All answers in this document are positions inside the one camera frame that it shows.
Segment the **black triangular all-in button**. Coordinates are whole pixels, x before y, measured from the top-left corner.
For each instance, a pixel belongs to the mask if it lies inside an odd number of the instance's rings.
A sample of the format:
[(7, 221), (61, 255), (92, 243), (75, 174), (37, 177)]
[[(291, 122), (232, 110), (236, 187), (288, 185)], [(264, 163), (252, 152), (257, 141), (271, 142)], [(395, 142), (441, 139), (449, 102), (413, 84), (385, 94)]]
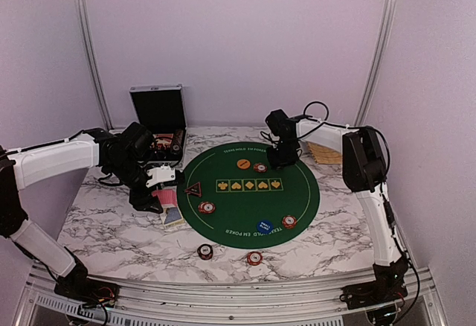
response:
[(201, 182), (196, 182), (191, 186), (184, 189), (184, 192), (189, 196), (202, 197), (202, 184)]

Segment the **orange big blind button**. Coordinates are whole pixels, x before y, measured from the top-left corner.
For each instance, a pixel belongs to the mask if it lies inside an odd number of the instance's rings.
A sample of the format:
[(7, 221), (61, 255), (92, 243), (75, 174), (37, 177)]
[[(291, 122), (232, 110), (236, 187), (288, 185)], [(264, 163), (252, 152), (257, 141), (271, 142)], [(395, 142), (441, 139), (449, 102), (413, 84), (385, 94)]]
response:
[(251, 163), (247, 159), (240, 159), (240, 160), (237, 161), (237, 167), (239, 169), (245, 170), (245, 169), (250, 168), (250, 166), (251, 166)]

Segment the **red chip stack mat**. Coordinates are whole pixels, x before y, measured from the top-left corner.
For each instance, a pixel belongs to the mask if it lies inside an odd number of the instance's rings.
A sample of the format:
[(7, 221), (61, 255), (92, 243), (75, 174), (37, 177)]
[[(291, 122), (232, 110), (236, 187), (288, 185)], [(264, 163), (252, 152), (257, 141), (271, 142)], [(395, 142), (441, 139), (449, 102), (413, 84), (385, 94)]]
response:
[(198, 211), (201, 214), (212, 214), (216, 210), (216, 206), (212, 202), (204, 201), (198, 205)]
[(284, 228), (287, 228), (287, 229), (294, 228), (297, 225), (297, 222), (298, 222), (297, 218), (292, 215), (286, 215), (282, 219), (282, 225)]

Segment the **dark red 100 chip stack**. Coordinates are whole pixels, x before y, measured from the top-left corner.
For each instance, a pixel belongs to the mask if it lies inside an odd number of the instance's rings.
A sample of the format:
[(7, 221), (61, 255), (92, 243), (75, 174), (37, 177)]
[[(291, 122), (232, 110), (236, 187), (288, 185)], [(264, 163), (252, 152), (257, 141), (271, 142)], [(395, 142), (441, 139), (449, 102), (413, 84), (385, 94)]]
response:
[(198, 247), (197, 254), (202, 260), (210, 260), (213, 257), (213, 247), (204, 243)]

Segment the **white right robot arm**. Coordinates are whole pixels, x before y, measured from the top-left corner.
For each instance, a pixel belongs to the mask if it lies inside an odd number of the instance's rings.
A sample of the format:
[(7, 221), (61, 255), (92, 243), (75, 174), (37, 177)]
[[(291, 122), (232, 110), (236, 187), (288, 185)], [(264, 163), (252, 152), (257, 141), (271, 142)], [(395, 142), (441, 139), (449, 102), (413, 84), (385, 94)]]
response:
[(341, 300), (349, 308), (404, 298), (408, 259), (399, 245), (396, 221), (387, 195), (390, 158), (382, 152), (382, 139), (370, 126), (332, 124), (309, 115), (289, 117), (274, 110), (265, 119), (271, 131), (268, 162), (274, 169), (295, 164), (301, 141), (327, 147), (342, 155), (344, 184), (356, 195), (373, 242), (374, 281), (345, 286)]

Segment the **orange-red 5 chip stack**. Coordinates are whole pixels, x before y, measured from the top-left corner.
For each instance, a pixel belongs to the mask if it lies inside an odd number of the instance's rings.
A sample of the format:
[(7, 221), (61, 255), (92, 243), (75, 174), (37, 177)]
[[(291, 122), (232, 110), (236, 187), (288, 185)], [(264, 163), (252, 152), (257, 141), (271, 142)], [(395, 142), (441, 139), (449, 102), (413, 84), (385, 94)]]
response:
[(257, 266), (260, 265), (263, 261), (263, 256), (260, 252), (249, 252), (247, 254), (247, 262), (249, 265)]

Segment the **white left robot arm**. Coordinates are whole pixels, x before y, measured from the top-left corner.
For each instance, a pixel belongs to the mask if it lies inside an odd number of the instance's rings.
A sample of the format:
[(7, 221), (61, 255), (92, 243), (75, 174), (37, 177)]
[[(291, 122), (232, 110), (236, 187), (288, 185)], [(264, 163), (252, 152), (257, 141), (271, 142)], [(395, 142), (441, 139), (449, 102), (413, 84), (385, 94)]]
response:
[(152, 170), (141, 166), (153, 142), (152, 133), (133, 122), (123, 132), (83, 130), (72, 138), (1, 152), (1, 235), (57, 274), (61, 294), (94, 301), (112, 289), (89, 278), (84, 264), (56, 242), (23, 209), (19, 191), (36, 182), (75, 170), (101, 167), (129, 188), (129, 202), (138, 211), (162, 213), (152, 194)]

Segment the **red-backed playing card deck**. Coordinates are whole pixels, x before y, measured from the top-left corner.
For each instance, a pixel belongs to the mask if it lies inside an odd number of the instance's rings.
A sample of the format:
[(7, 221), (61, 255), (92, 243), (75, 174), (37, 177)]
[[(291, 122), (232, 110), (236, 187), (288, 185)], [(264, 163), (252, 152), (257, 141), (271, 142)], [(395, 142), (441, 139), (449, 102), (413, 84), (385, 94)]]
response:
[(161, 205), (177, 207), (176, 191), (173, 189), (155, 190), (152, 195), (157, 197)]

